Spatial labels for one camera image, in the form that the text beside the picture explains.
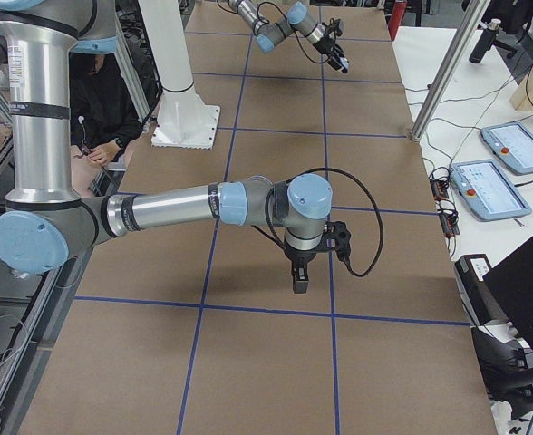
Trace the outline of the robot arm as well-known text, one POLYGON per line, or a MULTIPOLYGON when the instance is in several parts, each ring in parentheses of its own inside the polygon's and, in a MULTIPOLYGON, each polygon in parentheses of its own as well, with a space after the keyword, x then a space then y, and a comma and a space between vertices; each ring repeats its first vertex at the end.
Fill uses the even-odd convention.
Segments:
POLYGON ((348 73, 349 61, 337 38, 343 35, 344 23, 331 18, 328 23, 315 19, 301 1, 284 12, 272 1, 217 1, 224 12, 239 16, 249 27, 262 53, 272 52, 287 38, 294 36, 304 57, 311 63, 328 64, 335 71, 348 73))
MULTIPOLYGON (((333 67, 346 71, 332 34, 340 20, 323 24, 296 2, 278 22, 267 23, 251 1, 228 1, 256 35, 263 52, 299 32, 333 67)), ((161 95, 153 144, 208 149, 220 109, 197 95, 177 1, 140 6, 159 77, 161 95)), ((285 227, 277 241, 291 261, 293 290, 305 293, 307 265, 329 252, 338 224, 325 222, 332 188, 315 175, 271 183, 261 176, 157 195, 82 199, 71 182, 69 52, 113 53, 114 1, 0 1, 0 33, 8 49, 15 188, 0 217, 0 259, 13 269, 42 274, 109 238, 150 227, 214 218, 238 226, 285 227)))

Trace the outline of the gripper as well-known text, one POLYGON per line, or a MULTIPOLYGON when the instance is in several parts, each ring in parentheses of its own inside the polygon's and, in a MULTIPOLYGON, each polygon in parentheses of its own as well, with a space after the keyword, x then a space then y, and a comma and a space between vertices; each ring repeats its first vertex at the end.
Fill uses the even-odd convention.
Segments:
POLYGON ((333 37, 329 35, 324 35, 316 43, 316 50, 327 56, 327 63, 336 71, 341 71, 340 59, 344 56, 344 53, 341 51, 341 48, 336 44, 336 41, 333 37))
POLYGON ((309 286, 308 264, 316 257, 316 252, 286 246, 286 257, 291 261, 293 292, 305 294, 309 286))

